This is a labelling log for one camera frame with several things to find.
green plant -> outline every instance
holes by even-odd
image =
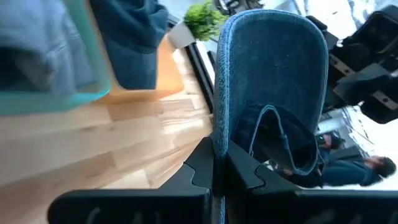
[[[184,23],[196,39],[207,41],[211,36],[217,36],[220,33],[220,26],[227,18],[213,9],[211,0],[206,0],[203,4],[194,4],[189,7]]]

light wood flooring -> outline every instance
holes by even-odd
[[[159,101],[0,117],[0,223],[46,223],[49,203],[69,190],[170,178],[212,130],[185,51],[173,57],[185,89]]]

blue jacket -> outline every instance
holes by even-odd
[[[363,162],[341,160],[329,161],[320,178],[323,185],[329,186],[369,186],[381,181],[381,177]]]
[[[157,0],[90,0],[118,83],[128,90],[154,90],[157,49],[169,13]]]
[[[321,159],[325,162],[329,161],[329,156],[330,156],[330,149],[327,149],[325,147],[319,147],[319,156],[321,157]]]

white plant pot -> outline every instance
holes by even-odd
[[[195,41],[194,36],[183,21],[175,25],[167,35],[176,49],[186,47]]]

person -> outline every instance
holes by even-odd
[[[319,164],[320,167],[323,167],[324,164],[326,164],[329,161],[329,155],[330,152],[332,150],[337,150],[339,149],[345,142],[345,139],[342,139],[340,137],[338,137],[336,134],[334,133],[325,133],[325,134],[321,134],[317,136],[317,141],[318,141],[318,151],[319,151]],[[273,169],[275,171],[277,171],[278,173],[280,173],[279,167],[277,166],[277,164],[273,164],[273,161],[271,161],[271,164],[273,166]],[[319,175],[319,171],[318,173],[316,172],[317,170],[315,170],[315,174],[309,174],[309,175]],[[293,173],[291,173],[291,171],[289,170],[284,170],[284,172],[288,175],[292,175]],[[305,184],[307,185],[307,180],[303,180],[304,182],[301,184]]]
[[[350,184],[370,186],[390,177],[396,172],[395,163],[388,157],[372,156],[363,161],[328,161],[321,175],[312,172],[300,176],[284,169],[282,174],[287,180],[302,187],[339,187]]]

